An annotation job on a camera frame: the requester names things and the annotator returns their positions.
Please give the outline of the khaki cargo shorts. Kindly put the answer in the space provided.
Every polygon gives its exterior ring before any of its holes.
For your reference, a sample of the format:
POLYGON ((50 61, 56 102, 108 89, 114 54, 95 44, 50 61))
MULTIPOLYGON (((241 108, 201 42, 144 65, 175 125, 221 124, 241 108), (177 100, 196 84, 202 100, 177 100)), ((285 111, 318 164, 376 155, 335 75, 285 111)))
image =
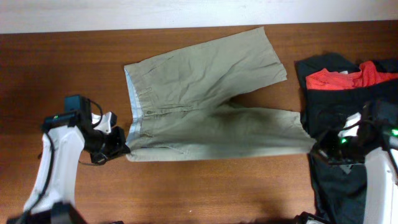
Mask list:
POLYGON ((132 63, 124 72, 129 161, 301 154, 314 145, 298 112, 231 101, 287 78, 261 27, 132 63))

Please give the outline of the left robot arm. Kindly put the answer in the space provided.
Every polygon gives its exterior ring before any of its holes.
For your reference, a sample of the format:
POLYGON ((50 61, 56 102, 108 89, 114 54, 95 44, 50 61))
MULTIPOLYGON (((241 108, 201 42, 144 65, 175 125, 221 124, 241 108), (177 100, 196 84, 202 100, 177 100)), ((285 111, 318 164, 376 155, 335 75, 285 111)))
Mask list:
POLYGON ((41 125, 43 151, 34 188, 18 217, 8 223, 85 223, 75 208, 77 168, 83 151, 90 165, 103 166, 130 152, 113 112, 94 114, 95 102, 81 95, 64 100, 64 112, 41 125))

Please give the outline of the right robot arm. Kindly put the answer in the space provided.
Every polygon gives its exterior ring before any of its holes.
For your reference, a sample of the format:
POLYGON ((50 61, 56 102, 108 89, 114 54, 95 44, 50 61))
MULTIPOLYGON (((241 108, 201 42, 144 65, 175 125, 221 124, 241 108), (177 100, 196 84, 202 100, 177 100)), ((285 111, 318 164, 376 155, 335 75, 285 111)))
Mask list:
POLYGON ((366 168, 364 223, 397 223, 397 104, 367 102, 342 128, 328 128, 310 152, 328 165, 366 168))

